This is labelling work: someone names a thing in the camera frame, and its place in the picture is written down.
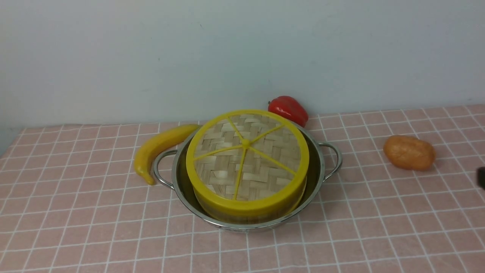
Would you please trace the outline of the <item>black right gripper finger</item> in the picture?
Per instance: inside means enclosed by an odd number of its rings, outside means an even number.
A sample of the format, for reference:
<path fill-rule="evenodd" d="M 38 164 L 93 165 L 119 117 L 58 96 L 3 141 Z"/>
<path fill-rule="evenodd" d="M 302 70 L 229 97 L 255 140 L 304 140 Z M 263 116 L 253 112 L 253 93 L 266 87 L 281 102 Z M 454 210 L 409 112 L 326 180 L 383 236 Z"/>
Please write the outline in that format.
<path fill-rule="evenodd" d="M 485 190 L 485 167 L 479 167 L 477 169 L 477 185 L 481 189 Z"/>

